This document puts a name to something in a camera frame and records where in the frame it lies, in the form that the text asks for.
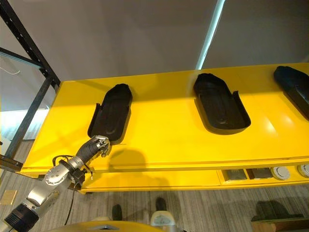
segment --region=fluorescent light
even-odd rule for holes
[[[205,37],[205,41],[203,44],[203,48],[201,51],[201,54],[199,55],[198,61],[197,61],[197,65],[196,65],[196,70],[200,70],[202,69],[202,66],[204,64],[209,46],[211,45],[211,41],[213,39],[214,33],[216,32],[216,28],[218,26],[219,20],[220,20],[220,16],[223,10],[223,5],[224,5],[225,0],[218,0],[216,7],[214,8],[214,12],[211,18],[211,23],[209,25],[208,28],[208,32],[206,34]]]

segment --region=gray wall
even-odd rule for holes
[[[203,68],[297,63],[308,54],[308,0],[227,0]]]
[[[195,68],[216,0],[10,0],[60,80]],[[204,67],[299,62],[308,53],[307,0],[227,0]],[[0,22],[0,45],[26,56]],[[42,83],[0,58],[1,110],[27,109]],[[48,92],[42,107],[54,97]]]

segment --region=white round button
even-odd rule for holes
[[[279,180],[287,180],[290,178],[290,172],[286,167],[273,167],[271,168],[271,173],[274,178]]]

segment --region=yellow tabletop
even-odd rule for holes
[[[309,73],[308,63],[285,64]],[[98,172],[228,169],[309,162],[309,121],[275,83],[278,65],[259,65],[65,81],[21,172],[46,172],[57,155],[75,155],[86,142],[96,103],[119,83],[133,94],[121,144],[90,164]],[[193,84],[212,73],[238,90],[251,119],[244,131],[205,129]]]

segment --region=gray carpet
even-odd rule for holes
[[[24,142],[16,157],[20,161],[31,147]],[[26,197],[36,180],[10,172],[1,177],[0,197],[6,189],[17,189],[14,205],[0,205],[3,219]],[[112,216],[112,206],[120,204],[124,220],[149,224],[155,211],[155,200],[163,197],[168,210],[179,227],[191,232],[250,232],[250,221],[309,217],[309,185],[275,188],[199,191],[101,192],[75,194],[68,224],[88,221],[99,216]],[[39,220],[32,232],[62,226],[72,198],[72,190],[65,191],[51,210]]]

